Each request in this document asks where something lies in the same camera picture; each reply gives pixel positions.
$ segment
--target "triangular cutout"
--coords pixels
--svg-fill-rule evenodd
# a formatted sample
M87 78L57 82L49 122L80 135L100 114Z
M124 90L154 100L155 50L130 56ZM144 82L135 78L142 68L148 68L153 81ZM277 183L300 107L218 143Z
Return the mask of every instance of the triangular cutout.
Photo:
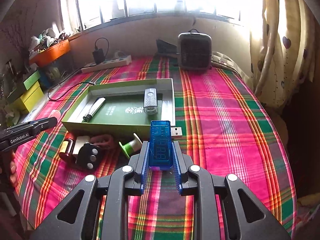
M57 219L65 221L69 224L73 224L76 221L76 217L79 211L83 195L84 190L79 190L69 201L69 203L60 211L60 213L57 216Z
M245 218L248 223L252 223L264 218L262 211L255 205L255 203L246 194L246 192L244 192L244 190L238 189L238 194L244 210Z

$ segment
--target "yellow box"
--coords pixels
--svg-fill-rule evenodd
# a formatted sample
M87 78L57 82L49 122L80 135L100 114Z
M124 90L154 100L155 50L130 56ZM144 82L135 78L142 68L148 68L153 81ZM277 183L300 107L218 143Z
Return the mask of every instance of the yellow box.
M40 84L37 81L30 89L12 103L12 106L22 114L28 114L35 104L43 97Z

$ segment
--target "yellow label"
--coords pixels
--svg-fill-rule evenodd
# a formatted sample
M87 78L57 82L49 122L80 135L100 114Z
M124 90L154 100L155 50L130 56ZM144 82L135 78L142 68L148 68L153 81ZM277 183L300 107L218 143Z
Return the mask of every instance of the yellow label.
M69 142L68 141L63 141L60 152L66 153L67 147L68 147Z

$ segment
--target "plaid tablecloth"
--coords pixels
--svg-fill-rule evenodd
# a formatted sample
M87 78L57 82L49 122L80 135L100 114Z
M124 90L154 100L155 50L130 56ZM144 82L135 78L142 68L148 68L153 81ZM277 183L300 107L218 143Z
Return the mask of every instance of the plaid tablecloth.
M198 74L182 71L176 63L168 58L145 57L129 66L78 74L54 98L81 81L104 84L173 78L182 152L212 174L237 174L291 233L296 218L293 178L279 136L264 109L232 72L213 68ZM47 117L53 109L60 110L63 118L87 86L78 85L62 100L48 102L37 118ZM58 122L50 134L42 132L16 153L20 175L17 193L22 212L34 227L86 175L59 158L65 133ZM105 156L95 175L109 175L120 165L123 158L118 151ZM170 172L150 172L144 195L129 198L129 239L191 239L192 224L193 197L179 196Z

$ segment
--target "window sill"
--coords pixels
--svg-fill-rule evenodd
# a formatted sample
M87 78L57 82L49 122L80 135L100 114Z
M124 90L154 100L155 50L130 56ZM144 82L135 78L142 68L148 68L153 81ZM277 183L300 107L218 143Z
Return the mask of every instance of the window sill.
M216 20L216 21L221 21L221 22L228 22L231 24L235 25L241 25L241 22L235 19L227 18L227 17L222 17L222 16L216 16L213 14L205 14L205 13L185 13L185 12L157 12L157 13L146 13L146 14L139 14L139 15L134 15L134 16L129 16L129 17L123 17L123 18L117 18L114 20L110 20L108 22L105 22L103 24L99 24L97 26L85 29L82 32L75 33L72 36L68 38L69 41L72 41L76 39L77 37L80 37L81 35L108 27L112 25L117 25L125 22L131 22L131 21L137 21L137 20L143 20L143 19L151 19L151 18L159 18L159 17L195 17L195 18L203 18L203 19L210 19L210 20Z

